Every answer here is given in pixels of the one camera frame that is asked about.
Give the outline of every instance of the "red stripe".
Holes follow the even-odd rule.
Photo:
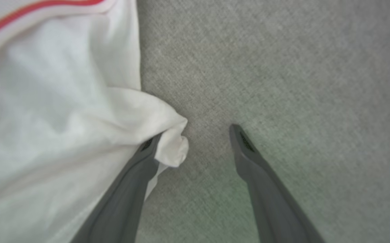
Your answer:
[[[5,17],[0,19],[0,29],[5,27],[6,25],[10,24],[14,20],[30,13],[35,10],[50,7],[50,6],[56,6],[56,5],[70,5],[70,6],[89,6],[89,5],[95,5],[100,2],[103,2],[104,0],[83,0],[83,1],[71,1],[71,0],[48,0],[48,1],[42,1],[38,3],[32,3],[30,5],[24,6],[15,12],[12,12],[9,15],[6,15]]]

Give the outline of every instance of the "gray carpet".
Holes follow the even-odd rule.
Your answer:
[[[239,123],[329,243],[390,243],[390,0],[139,0],[143,89],[189,119],[139,243],[255,243]]]

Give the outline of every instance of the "gray fabric surface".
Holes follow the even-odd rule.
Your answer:
[[[390,0],[140,0],[145,91],[189,119],[139,243],[254,243],[239,123],[327,242],[390,243]]]

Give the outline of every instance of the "white cloth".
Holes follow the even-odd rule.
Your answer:
[[[164,131],[159,172],[183,162],[186,123],[141,92],[135,0],[18,34],[0,50],[0,243],[69,242],[143,141]]]

